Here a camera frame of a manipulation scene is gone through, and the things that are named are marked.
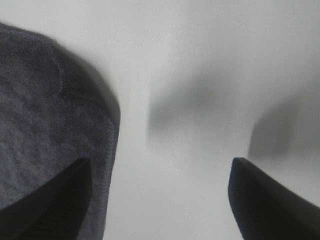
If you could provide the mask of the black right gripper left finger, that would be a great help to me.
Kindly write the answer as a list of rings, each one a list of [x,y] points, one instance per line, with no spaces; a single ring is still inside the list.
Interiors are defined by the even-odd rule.
[[[92,168],[80,158],[50,181],[1,209],[2,240],[75,240],[92,197]]]

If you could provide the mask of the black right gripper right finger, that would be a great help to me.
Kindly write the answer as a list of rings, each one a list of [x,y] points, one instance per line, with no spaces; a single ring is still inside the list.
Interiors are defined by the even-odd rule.
[[[232,160],[229,204],[245,240],[318,240],[320,208],[245,158]]]

